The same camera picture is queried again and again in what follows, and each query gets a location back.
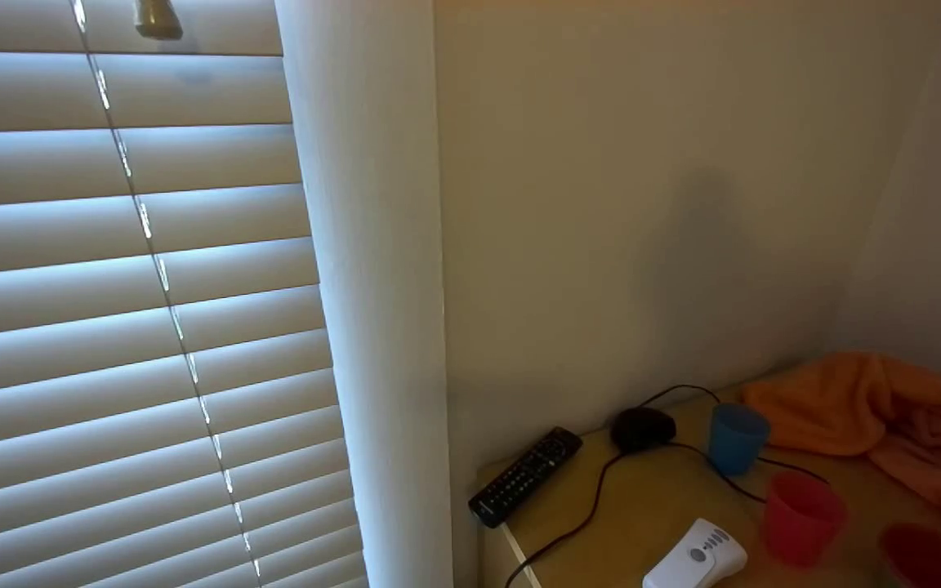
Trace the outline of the pink plastic cup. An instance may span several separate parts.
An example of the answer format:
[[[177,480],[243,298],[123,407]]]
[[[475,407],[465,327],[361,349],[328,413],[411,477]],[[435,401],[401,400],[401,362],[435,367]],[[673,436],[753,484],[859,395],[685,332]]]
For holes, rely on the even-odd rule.
[[[846,522],[843,498],[804,473],[775,473],[762,516],[765,549],[788,565],[814,565]]]

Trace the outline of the blue plastic cup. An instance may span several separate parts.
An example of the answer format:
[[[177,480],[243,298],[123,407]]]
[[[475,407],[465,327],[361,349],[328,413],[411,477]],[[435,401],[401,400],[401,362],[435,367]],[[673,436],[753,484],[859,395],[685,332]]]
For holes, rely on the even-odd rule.
[[[744,405],[719,405],[708,417],[708,460],[719,473],[742,477],[769,444],[771,426]]]

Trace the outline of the black tv remote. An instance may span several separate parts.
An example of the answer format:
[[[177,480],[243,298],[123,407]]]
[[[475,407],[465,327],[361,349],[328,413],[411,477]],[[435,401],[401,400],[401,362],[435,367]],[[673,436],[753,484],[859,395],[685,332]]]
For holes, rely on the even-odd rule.
[[[490,484],[471,499],[471,512],[485,527],[507,522],[567,460],[582,448],[582,438],[568,429],[545,431],[512,463],[507,463]]]

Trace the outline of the black round puck device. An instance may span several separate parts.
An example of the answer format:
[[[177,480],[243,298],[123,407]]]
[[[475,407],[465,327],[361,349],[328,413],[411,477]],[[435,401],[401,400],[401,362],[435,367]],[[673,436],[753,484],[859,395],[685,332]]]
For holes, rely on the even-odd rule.
[[[612,444],[620,454],[641,454],[677,438],[677,423],[658,407],[624,407],[612,423]]]

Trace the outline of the light wooden dresser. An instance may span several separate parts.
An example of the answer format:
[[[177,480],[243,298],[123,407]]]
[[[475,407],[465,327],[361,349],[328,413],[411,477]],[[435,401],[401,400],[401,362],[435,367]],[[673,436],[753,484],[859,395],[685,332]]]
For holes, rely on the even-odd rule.
[[[507,527],[480,538],[480,588],[635,588],[696,516],[755,538],[755,498],[769,477],[755,471],[742,491],[729,491],[696,454],[706,405],[684,401],[677,417],[685,441],[637,459],[617,459],[606,438],[590,438]],[[875,588],[885,527],[923,522],[941,533],[941,511],[865,459],[824,459],[775,441],[771,451],[824,473],[846,499],[846,527],[814,569],[792,569],[759,552],[729,588]]]

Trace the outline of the white window blinds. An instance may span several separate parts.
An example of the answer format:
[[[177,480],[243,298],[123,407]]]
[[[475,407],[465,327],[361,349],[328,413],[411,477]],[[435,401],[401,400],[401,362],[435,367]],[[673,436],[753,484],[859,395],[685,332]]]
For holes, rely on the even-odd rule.
[[[0,0],[0,588],[365,588],[274,0]]]

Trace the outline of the white handheld device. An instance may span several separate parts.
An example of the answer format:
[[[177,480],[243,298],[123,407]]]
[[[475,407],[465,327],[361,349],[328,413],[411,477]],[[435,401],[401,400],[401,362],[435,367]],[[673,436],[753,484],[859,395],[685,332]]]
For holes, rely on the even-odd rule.
[[[641,588],[717,588],[749,563],[744,545],[708,521],[696,521],[679,542],[641,577]]]

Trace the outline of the brass blind fitting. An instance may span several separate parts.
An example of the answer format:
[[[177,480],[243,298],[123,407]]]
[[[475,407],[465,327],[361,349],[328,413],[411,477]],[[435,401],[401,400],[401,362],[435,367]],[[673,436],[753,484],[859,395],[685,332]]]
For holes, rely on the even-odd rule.
[[[133,28],[147,39],[179,39],[183,26],[169,0],[137,0]]]

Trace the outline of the orange towel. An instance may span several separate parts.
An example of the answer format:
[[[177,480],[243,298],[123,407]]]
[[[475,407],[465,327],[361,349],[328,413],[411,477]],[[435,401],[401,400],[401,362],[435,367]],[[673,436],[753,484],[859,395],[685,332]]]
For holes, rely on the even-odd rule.
[[[941,371],[871,352],[834,352],[742,388],[771,441],[824,459],[865,459],[941,511]]]

